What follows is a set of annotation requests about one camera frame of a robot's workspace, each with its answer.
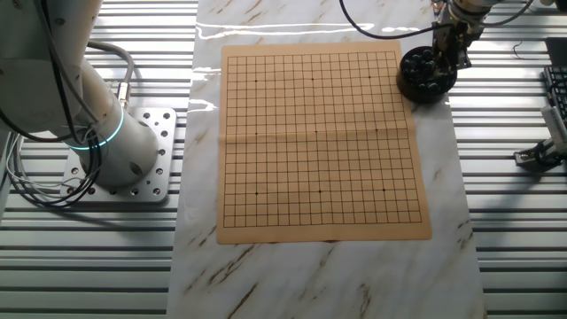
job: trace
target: cable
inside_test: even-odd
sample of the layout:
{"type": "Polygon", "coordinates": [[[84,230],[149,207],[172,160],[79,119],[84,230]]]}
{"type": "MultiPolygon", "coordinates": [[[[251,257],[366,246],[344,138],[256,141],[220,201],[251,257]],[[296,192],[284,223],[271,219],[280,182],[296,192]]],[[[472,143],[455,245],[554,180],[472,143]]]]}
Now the cable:
{"type": "MultiPolygon", "coordinates": [[[[43,0],[43,15],[47,20],[49,20],[49,13],[47,11],[47,5],[45,4],[46,0],[43,0]]],[[[58,68],[57,64],[53,60],[53,54],[50,52],[50,61],[51,61],[51,69],[53,70],[53,77],[55,77],[55,83],[57,84],[57,89],[59,93],[59,98],[61,99],[61,105],[63,106],[63,113],[65,114],[65,119],[67,121],[67,125],[69,126],[69,130],[71,131],[71,135],[73,136],[73,140],[77,143],[80,143],[79,137],[74,130],[73,124],[73,116],[71,116],[71,110],[69,109],[69,103],[67,101],[65,88],[63,87],[63,82],[61,81],[61,71],[58,68]]]]}
{"type": "Polygon", "coordinates": [[[69,206],[77,203],[79,200],[81,200],[81,198],[84,197],[89,192],[89,189],[92,187],[92,185],[97,180],[98,175],[100,173],[99,169],[100,169],[100,167],[103,163],[102,151],[101,151],[100,147],[98,147],[97,133],[90,131],[90,132],[85,133],[85,134],[90,135],[90,136],[87,136],[87,138],[86,138],[86,140],[89,142],[89,167],[86,170],[86,176],[87,177],[82,179],[81,183],[79,184],[79,187],[77,187],[77,189],[73,190],[70,194],[68,194],[67,196],[64,196],[62,198],[58,198],[57,200],[53,200],[53,201],[43,200],[43,199],[39,198],[35,194],[38,193],[38,194],[40,194],[39,196],[42,197],[43,194],[45,194],[43,191],[41,191],[41,190],[38,191],[38,189],[36,189],[33,186],[31,188],[29,188],[26,185],[26,183],[22,182],[18,178],[15,178],[15,177],[19,177],[19,175],[23,175],[25,173],[22,173],[20,171],[20,167],[19,167],[20,164],[21,164],[21,158],[19,157],[18,143],[17,143],[19,136],[11,135],[11,139],[9,140],[8,143],[13,146],[12,151],[15,152],[16,156],[12,157],[12,164],[14,166],[14,176],[12,176],[12,174],[8,174],[8,176],[10,177],[10,180],[11,180],[12,185],[14,186],[14,189],[16,190],[16,192],[18,192],[19,195],[21,195],[27,201],[29,201],[30,203],[32,203],[36,206],[53,208],[53,209],[66,208],[66,207],[69,207],[69,206]],[[62,203],[64,201],[69,200],[70,198],[72,198],[74,196],[77,196],[77,197],[75,199],[73,199],[72,201],[70,201],[70,202],[68,202],[64,205],[57,205],[59,203],[62,203]]]}
{"type": "Polygon", "coordinates": [[[463,20],[465,20],[466,22],[468,22],[470,24],[479,25],[481,27],[501,27],[501,26],[517,19],[522,14],[524,14],[524,12],[526,12],[530,8],[532,3],[533,3],[533,0],[528,0],[528,2],[525,4],[525,6],[522,8],[522,10],[520,10],[519,12],[514,14],[513,16],[509,17],[508,19],[502,20],[500,22],[485,23],[485,22],[482,22],[482,21],[475,21],[475,20],[472,20],[472,19],[469,19],[469,18],[464,18],[464,17],[460,17],[460,18],[463,18],[463,20]]]}
{"type": "Polygon", "coordinates": [[[97,50],[113,52],[117,56],[125,59],[126,62],[128,63],[128,67],[126,68],[126,75],[124,75],[124,80],[122,81],[130,84],[130,80],[132,79],[132,74],[134,73],[134,60],[132,59],[130,53],[128,53],[126,50],[114,44],[101,43],[95,40],[90,40],[88,46],[90,48],[97,50]]]}
{"type": "MultiPolygon", "coordinates": [[[[67,180],[65,180],[65,181],[63,181],[63,182],[61,182],[61,183],[49,183],[49,184],[47,184],[47,183],[34,182],[34,181],[31,181],[31,180],[27,177],[26,171],[25,171],[24,166],[23,166],[23,163],[22,163],[22,161],[21,161],[21,157],[20,157],[19,152],[18,152],[19,147],[17,147],[17,145],[16,145],[16,143],[17,143],[18,141],[22,141],[21,136],[19,136],[19,138],[17,138],[17,139],[14,141],[14,144],[9,145],[10,148],[8,149],[8,152],[7,152],[7,160],[6,160],[6,168],[5,168],[5,171],[6,171],[7,173],[11,174],[14,179],[17,179],[17,180],[21,181],[22,183],[28,183],[28,184],[30,185],[30,187],[34,188],[35,190],[38,190],[38,192],[40,192],[40,193],[42,193],[42,191],[41,191],[41,189],[40,189],[39,187],[43,187],[44,189],[49,189],[49,188],[53,188],[53,187],[60,187],[60,186],[73,187],[72,185],[69,185],[68,183],[70,183],[71,181],[74,181],[74,180],[80,180],[80,181],[82,181],[83,179],[92,178],[92,177],[94,176],[94,174],[95,174],[98,170],[100,170],[100,168],[101,168],[101,166],[102,166],[102,163],[101,163],[101,166],[99,166],[95,172],[91,173],[90,175],[86,175],[86,176],[83,177],[83,178],[73,177],[73,178],[69,178],[69,179],[67,179],[67,180]],[[17,158],[18,158],[19,171],[21,172],[22,177],[16,176],[16,175],[10,170],[10,165],[9,165],[9,164],[10,164],[10,159],[12,158],[12,154],[13,154],[13,153],[15,153],[15,154],[16,154],[15,156],[17,156],[17,158]]],[[[109,151],[110,151],[110,150],[109,150],[108,148],[106,148],[106,155],[105,155],[105,158],[103,159],[103,162],[108,158],[109,151]]]]}
{"type": "Polygon", "coordinates": [[[27,137],[32,141],[36,141],[36,142],[42,142],[42,143],[58,143],[58,142],[63,142],[65,140],[68,140],[70,138],[73,138],[73,136],[71,134],[65,135],[65,136],[61,136],[61,137],[56,137],[56,138],[44,138],[44,137],[39,137],[39,136],[33,136],[27,132],[25,132],[23,129],[19,128],[16,124],[14,124],[12,121],[10,121],[10,119],[8,119],[8,117],[6,116],[6,114],[4,114],[4,112],[2,112],[2,110],[0,109],[0,120],[2,120],[11,130],[13,130],[14,132],[20,134],[21,136],[27,137]]]}
{"type": "Polygon", "coordinates": [[[43,6],[44,5],[43,2],[45,2],[45,0],[34,0],[35,11],[37,12],[37,15],[39,16],[39,20],[40,20],[41,25],[42,25],[42,31],[45,34],[45,37],[47,39],[47,44],[50,48],[51,58],[57,64],[59,71],[60,71],[60,74],[61,74],[61,77],[63,78],[63,80],[67,84],[67,87],[69,88],[69,90],[73,94],[74,98],[79,103],[79,105],[81,105],[82,109],[90,116],[90,118],[94,122],[98,123],[97,116],[90,110],[90,108],[82,100],[81,95],[79,94],[79,92],[77,92],[73,83],[71,82],[71,79],[69,79],[69,76],[65,72],[65,68],[63,67],[63,63],[61,62],[61,59],[59,58],[59,55],[57,53],[57,47],[55,45],[55,42],[53,41],[53,37],[51,36],[50,24],[49,24],[48,20],[46,19],[45,15],[43,14],[43,8],[45,9],[45,11],[47,11],[47,7],[43,6]]]}
{"type": "Polygon", "coordinates": [[[524,43],[524,41],[520,41],[520,43],[518,43],[518,44],[516,44],[512,47],[512,52],[514,52],[514,55],[516,56],[516,58],[522,59],[522,60],[540,61],[539,58],[522,58],[522,57],[520,57],[516,52],[516,48],[519,47],[520,45],[522,45],[522,43],[524,43]]]}
{"type": "Polygon", "coordinates": [[[343,14],[345,15],[345,18],[348,20],[348,22],[350,22],[350,24],[360,33],[362,33],[365,36],[369,36],[373,39],[377,39],[377,40],[397,40],[397,39],[403,39],[406,37],[410,37],[410,36],[414,36],[414,35],[420,35],[420,34],[424,34],[436,29],[440,29],[443,27],[452,27],[453,25],[450,24],[446,24],[446,25],[434,25],[432,27],[428,27],[425,28],[423,30],[419,30],[419,31],[415,31],[415,32],[410,32],[408,34],[404,34],[404,35],[373,35],[369,32],[366,32],[365,30],[363,30],[362,28],[360,28],[356,22],[354,22],[354,20],[351,18],[351,16],[348,14],[348,12],[346,11],[345,8],[345,4],[343,2],[343,0],[338,0],[338,2],[340,3],[340,9],[343,11],[343,14]]]}
{"type": "Polygon", "coordinates": [[[553,84],[551,84],[548,88],[548,93],[551,93],[551,91],[553,91],[553,89],[557,88],[561,83],[566,83],[567,79],[563,79],[561,81],[557,81],[554,82],[553,84]]]}

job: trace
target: robotic arm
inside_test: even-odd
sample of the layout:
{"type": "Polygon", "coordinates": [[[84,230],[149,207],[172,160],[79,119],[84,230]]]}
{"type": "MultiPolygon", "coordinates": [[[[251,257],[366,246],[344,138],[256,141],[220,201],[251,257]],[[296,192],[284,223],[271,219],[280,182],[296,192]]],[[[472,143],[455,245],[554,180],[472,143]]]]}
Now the robotic arm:
{"type": "Polygon", "coordinates": [[[447,75],[463,68],[471,67],[467,48],[482,35],[485,27],[504,25],[522,15],[532,4],[504,21],[487,24],[486,15],[495,4],[503,0],[447,0],[439,14],[439,25],[451,26],[437,28],[433,32],[433,54],[436,60],[434,75],[447,75]]]}

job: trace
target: white marble sheet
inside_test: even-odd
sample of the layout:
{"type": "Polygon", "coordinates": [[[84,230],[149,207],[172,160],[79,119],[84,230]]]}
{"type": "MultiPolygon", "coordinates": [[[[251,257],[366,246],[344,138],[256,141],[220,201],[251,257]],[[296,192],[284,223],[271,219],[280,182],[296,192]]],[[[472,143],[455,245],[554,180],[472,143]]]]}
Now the white marble sheet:
{"type": "MultiPolygon", "coordinates": [[[[385,35],[433,20],[429,0],[346,0],[346,6],[370,32],[385,35]]],[[[474,237],[444,102],[414,112],[431,240],[216,244],[221,47],[373,40],[346,24],[336,0],[201,0],[197,21],[168,317],[483,318],[474,237]]],[[[430,41],[431,35],[405,39],[402,50],[430,41]]]]}

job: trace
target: grid line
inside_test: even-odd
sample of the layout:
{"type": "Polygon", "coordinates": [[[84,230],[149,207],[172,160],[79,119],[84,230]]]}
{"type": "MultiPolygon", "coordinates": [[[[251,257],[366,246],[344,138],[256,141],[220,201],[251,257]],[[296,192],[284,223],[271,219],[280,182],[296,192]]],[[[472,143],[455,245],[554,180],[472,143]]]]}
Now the grid line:
{"type": "Polygon", "coordinates": [[[395,52],[228,65],[225,228],[422,222],[395,52]]]}

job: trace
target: black cable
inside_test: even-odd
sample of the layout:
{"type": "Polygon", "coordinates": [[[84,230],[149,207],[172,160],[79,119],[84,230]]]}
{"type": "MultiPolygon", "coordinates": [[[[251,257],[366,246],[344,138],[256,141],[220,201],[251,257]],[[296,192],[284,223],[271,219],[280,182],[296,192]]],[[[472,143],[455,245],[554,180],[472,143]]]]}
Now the black cable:
{"type": "MultiPolygon", "coordinates": [[[[42,4],[43,15],[45,16],[45,20],[48,21],[47,26],[51,34],[51,24],[49,23],[50,14],[47,10],[47,0],[42,0],[41,4],[42,4]]],[[[71,130],[71,135],[73,136],[73,140],[77,144],[81,144],[81,141],[79,140],[79,137],[77,136],[77,133],[74,130],[73,117],[71,116],[71,110],[69,109],[69,104],[65,94],[65,89],[63,87],[63,81],[61,81],[61,74],[60,74],[61,70],[59,70],[57,63],[55,63],[55,59],[53,58],[53,54],[51,50],[50,50],[50,60],[51,60],[51,68],[53,69],[53,76],[55,76],[55,83],[57,84],[57,89],[59,92],[59,97],[61,98],[61,104],[63,105],[63,113],[65,114],[67,125],[71,130]]]]}
{"type": "MultiPolygon", "coordinates": [[[[90,148],[89,148],[89,155],[90,155],[90,157],[91,157],[91,159],[92,159],[93,153],[92,153],[92,149],[90,149],[90,148]]],[[[18,157],[19,157],[19,153],[17,152],[17,153],[14,155],[14,157],[12,158],[12,160],[13,160],[13,165],[14,165],[14,174],[15,174],[17,177],[20,177],[20,176],[21,176],[21,173],[20,173],[19,167],[18,167],[18,157]]],[[[90,162],[90,165],[89,165],[89,169],[88,169],[89,171],[92,169],[92,163],[93,163],[93,162],[91,161],[91,162],[90,162]]],[[[13,186],[14,186],[14,189],[15,189],[23,198],[25,198],[27,201],[29,201],[30,203],[32,203],[32,204],[34,204],[34,205],[36,205],[36,206],[42,206],[42,207],[48,207],[48,208],[64,208],[64,207],[66,207],[67,205],[65,205],[65,206],[57,206],[57,205],[55,205],[55,204],[64,202],[64,201],[70,199],[72,196],[75,196],[75,195],[79,194],[81,191],[88,191],[88,189],[87,189],[87,190],[84,190],[84,183],[86,183],[86,180],[83,180],[83,181],[81,182],[80,186],[79,186],[76,190],[74,190],[73,192],[71,192],[70,194],[68,194],[67,196],[65,196],[65,197],[63,197],[63,198],[61,198],[61,199],[58,199],[58,200],[45,201],[45,200],[43,200],[43,199],[38,198],[38,197],[34,194],[34,191],[33,191],[32,189],[29,189],[29,188],[26,186],[26,184],[25,184],[24,182],[22,182],[21,180],[15,181],[15,179],[12,177],[12,175],[10,175],[10,180],[12,181],[12,184],[13,184],[13,186]],[[22,187],[23,191],[21,191],[21,190],[18,188],[17,184],[19,184],[19,185],[22,187]]]]}
{"type": "Polygon", "coordinates": [[[520,45],[522,45],[522,43],[524,43],[524,41],[520,41],[520,43],[514,45],[512,47],[512,51],[514,52],[514,55],[516,56],[516,58],[522,59],[522,60],[532,60],[532,61],[539,61],[539,58],[522,58],[520,57],[517,52],[516,52],[516,48],[519,47],[520,45]]]}
{"type": "Polygon", "coordinates": [[[117,56],[126,60],[126,63],[128,63],[128,67],[126,68],[126,75],[124,75],[124,80],[122,81],[130,84],[130,80],[132,79],[132,74],[134,73],[134,60],[132,59],[132,56],[130,55],[130,53],[128,53],[128,51],[114,44],[102,43],[95,40],[90,40],[87,46],[89,46],[92,49],[113,52],[117,56]]]}
{"type": "MultiPolygon", "coordinates": [[[[98,141],[97,133],[90,131],[89,136],[87,136],[87,137],[88,137],[88,142],[89,142],[89,167],[87,168],[86,176],[92,175],[93,169],[96,169],[92,178],[83,179],[81,181],[81,183],[79,184],[79,187],[77,187],[77,189],[73,190],[70,194],[68,194],[67,196],[64,196],[61,199],[53,200],[53,201],[45,201],[41,198],[38,198],[34,194],[34,190],[29,189],[24,182],[22,182],[21,180],[16,181],[16,179],[14,179],[12,177],[12,175],[8,175],[10,177],[10,180],[11,180],[16,192],[18,192],[19,195],[22,196],[25,200],[27,200],[28,202],[30,202],[30,203],[32,203],[36,206],[53,208],[53,209],[61,209],[61,208],[66,208],[66,207],[69,207],[71,205],[76,204],[79,200],[81,200],[89,192],[89,189],[96,182],[96,180],[98,179],[99,172],[100,172],[98,168],[100,167],[100,165],[102,165],[102,151],[101,151],[101,148],[98,146],[99,141],[98,141]],[[97,157],[96,158],[94,157],[94,151],[97,151],[97,157]],[[58,203],[62,203],[64,201],[70,199],[73,196],[77,196],[73,201],[68,202],[64,205],[57,205],[58,203]]],[[[14,174],[16,176],[19,176],[20,175],[19,161],[18,161],[19,152],[18,152],[17,149],[14,150],[14,151],[16,152],[15,156],[12,159],[13,165],[14,165],[14,174]]]]}
{"type": "Polygon", "coordinates": [[[559,86],[559,84],[561,84],[561,83],[566,83],[566,82],[567,82],[567,79],[563,79],[563,80],[561,80],[561,81],[554,82],[553,84],[551,84],[551,85],[549,86],[549,88],[548,88],[548,93],[551,93],[551,91],[552,91],[553,89],[557,88],[557,87],[559,86]]]}
{"type": "Polygon", "coordinates": [[[39,137],[39,136],[33,136],[33,135],[25,132],[23,129],[19,128],[12,121],[10,121],[10,119],[6,116],[6,114],[4,114],[4,112],[2,112],[2,109],[0,109],[0,120],[2,120],[14,132],[20,134],[23,137],[27,137],[32,141],[36,141],[36,142],[58,143],[58,142],[63,142],[65,140],[68,140],[69,138],[73,138],[73,136],[71,134],[61,136],[61,137],[56,137],[56,138],[44,138],[44,137],[39,137]]]}
{"type": "Polygon", "coordinates": [[[365,36],[369,36],[373,39],[377,39],[377,40],[398,40],[398,39],[403,39],[406,37],[410,37],[410,36],[414,36],[414,35],[420,35],[420,34],[424,34],[436,29],[440,29],[443,27],[452,27],[453,25],[450,24],[446,24],[446,25],[433,25],[432,27],[427,27],[423,30],[419,30],[419,31],[415,31],[415,32],[410,32],[408,34],[404,34],[404,35],[373,35],[370,32],[366,32],[365,30],[363,30],[362,28],[360,28],[356,22],[354,22],[354,20],[351,18],[351,16],[348,14],[348,12],[346,11],[345,8],[345,3],[343,2],[343,0],[338,0],[338,2],[340,3],[340,9],[343,11],[343,14],[345,15],[345,18],[348,20],[348,22],[350,22],[350,24],[360,33],[362,33],[365,36]]]}

